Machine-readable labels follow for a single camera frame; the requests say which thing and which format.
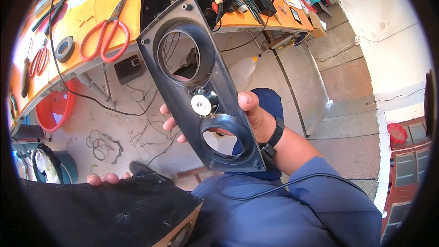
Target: electrical outlet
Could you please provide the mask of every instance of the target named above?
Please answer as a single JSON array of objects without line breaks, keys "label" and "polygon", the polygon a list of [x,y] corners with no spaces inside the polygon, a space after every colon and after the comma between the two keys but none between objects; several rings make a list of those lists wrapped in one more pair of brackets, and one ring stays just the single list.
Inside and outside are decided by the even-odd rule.
[{"label": "electrical outlet", "polygon": [[354,44],[359,45],[359,37],[358,36],[354,36]]}]

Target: blue jacket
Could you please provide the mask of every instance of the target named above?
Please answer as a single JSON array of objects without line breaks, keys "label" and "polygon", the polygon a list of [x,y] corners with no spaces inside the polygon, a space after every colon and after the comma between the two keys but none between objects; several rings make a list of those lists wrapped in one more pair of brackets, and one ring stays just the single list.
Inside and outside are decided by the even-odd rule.
[{"label": "blue jacket", "polygon": [[[294,172],[290,181],[313,173],[339,175],[322,157]],[[379,246],[381,213],[370,199],[334,178],[314,177],[248,201],[224,198],[216,184],[224,175],[201,182],[192,192],[204,199],[189,246]],[[219,189],[248,197],[281,185],[235,175]]]}]

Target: black box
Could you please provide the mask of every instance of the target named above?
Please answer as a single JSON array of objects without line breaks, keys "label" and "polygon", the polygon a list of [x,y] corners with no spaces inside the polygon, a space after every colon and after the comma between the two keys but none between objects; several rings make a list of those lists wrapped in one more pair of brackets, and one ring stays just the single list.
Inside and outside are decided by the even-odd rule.
[{"label": "black box", "polygon": [[274,14],[277,13],[276,7],[274,7],[271,0],[254,0],[254,1],[256,6],[261,11],[261,14],[265,16],[267,16],[268,14],[270,14],[270,16],[274,16]]},{"label": "black box", "polygon": [[120,85],[124,85],[138,77],[141,77],[144,73],[144,69],[140,63],[139,57],[136,55],[114,64],[114,69],[116,70]]}]

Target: plastic bottle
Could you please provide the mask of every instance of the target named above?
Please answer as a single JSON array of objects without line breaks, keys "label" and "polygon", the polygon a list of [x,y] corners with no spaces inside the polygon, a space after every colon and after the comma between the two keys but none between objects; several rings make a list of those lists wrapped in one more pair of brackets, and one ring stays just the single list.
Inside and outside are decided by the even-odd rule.
[{"label": "plastic bottle", "polygon": [[245,91],[249,86],[252,74],[256,69],[256,61],[258,58],[255,56],[245,57],[229,68],[229,73],[238,92]]}]

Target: hand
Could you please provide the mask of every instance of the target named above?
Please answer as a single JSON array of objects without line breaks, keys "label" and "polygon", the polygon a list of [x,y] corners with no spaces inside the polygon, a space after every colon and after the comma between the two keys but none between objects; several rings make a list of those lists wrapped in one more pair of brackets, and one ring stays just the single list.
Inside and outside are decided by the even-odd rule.
[{"label": "hand", "polygon": [[[131,175],[129,173],[125,173],[122,178],[120,179],[125,179],[125,178],[130,178]],[[87,183],[89,183],[90,185],[93,186],[99,186],[102,182],[108,181],[111,184],[117,184],[119,182],[119,177],[116,174],[113,173],[106,173],[104,175],[104,177],[101,178],[96,175],[96,174],[90,174],[87,176]]]},{"label": "hand", "polygon": [[[249,118],[250,125],[252,126],[253,134],[255,135],[257,142],[267,142],[271,135],[273,135],[276,129],[276,120],[267,111],[259,107],[258,96],[251,91],[244,91],[238,94],[239,107],[245,111],[247,117]],[[160,107],[160,112],[162,114],[169,114],[168,107],[163,104]],[[163,129],[169,131],[177,126],[175,119],[173,117],[168,118],[168,120],[163,124]],[[209,129],[211,132],[222,133],[227,135],[233,135],[229,131],[220,128]],[[177,138],[177,141],[184,143],[187,141],[186,137],[182,134]]]}]

